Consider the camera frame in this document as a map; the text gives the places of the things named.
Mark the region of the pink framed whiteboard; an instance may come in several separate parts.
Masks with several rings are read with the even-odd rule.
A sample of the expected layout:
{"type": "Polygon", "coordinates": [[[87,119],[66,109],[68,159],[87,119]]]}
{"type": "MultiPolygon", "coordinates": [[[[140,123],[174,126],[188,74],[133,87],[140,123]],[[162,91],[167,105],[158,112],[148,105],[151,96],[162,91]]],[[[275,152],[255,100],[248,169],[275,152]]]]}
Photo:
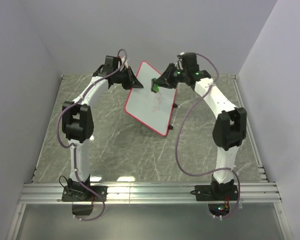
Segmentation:
{"type": "Polygon", "coordinates": [[[176,100],[175,88],[159,88],[159,92],[151,91],[151,80],[160,77],[161,73],[148,62],[142,61],[136,78],[143,88],[132,88],[126,99],[125,112],[160,136],[167,136],[171,129],[171,117],[176,100]]]}

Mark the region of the green whiteboard eraser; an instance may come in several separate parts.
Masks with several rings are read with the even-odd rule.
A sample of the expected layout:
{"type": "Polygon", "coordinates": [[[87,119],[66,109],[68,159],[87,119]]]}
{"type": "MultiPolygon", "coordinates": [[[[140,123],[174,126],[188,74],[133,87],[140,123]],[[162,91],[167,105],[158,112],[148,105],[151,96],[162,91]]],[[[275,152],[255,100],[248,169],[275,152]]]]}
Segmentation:
{"type": "Polygon", "coordinates": [[[158,93],[159,92],[159,84],[158,84],[158,80],[156,78],[153,78],[151,80],[151,91],[153,93],[158,93]]]}

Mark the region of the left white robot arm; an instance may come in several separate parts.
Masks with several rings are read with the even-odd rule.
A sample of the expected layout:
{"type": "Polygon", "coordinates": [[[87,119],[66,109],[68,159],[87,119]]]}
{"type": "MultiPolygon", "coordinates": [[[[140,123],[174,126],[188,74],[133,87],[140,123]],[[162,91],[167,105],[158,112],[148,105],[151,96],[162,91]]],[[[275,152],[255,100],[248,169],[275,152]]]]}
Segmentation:
{"type": "Polygon", "coordinates": [[[62,130],[68,140],[68,145],[63,145],[63,148],[70,149],[71,158],[71,170],[64,193],[75,201],[88,201],[95,197],[88,166],[89,139],[94,132],[91,105],[115,84],[125,90],[143,88],[128,65],[127,57],[108,55],[79,96],[62,105],[57,128],[62,130]]]}

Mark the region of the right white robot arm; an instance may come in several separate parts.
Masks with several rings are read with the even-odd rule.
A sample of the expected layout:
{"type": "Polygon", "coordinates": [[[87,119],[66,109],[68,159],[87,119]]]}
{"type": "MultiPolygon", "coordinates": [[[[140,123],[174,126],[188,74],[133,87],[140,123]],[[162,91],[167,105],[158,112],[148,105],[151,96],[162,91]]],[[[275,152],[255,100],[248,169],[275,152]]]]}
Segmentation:
{"type": "Polygon", "coordinates": [[[216,86],[206,70],[201,70],[195,52],[180,53],[177,63],[170,63],[163,74],[151,80],[151,91],[189,86],[205,101],[215,116],[212,138],[217,146],[216,167],[209,171],[211,183],[196,185],[191,194],[197,201],[234,201],[240,198],[240,181],[234,172],[236,156],[247,136],[247,111],[232,103],[216,86]]]}

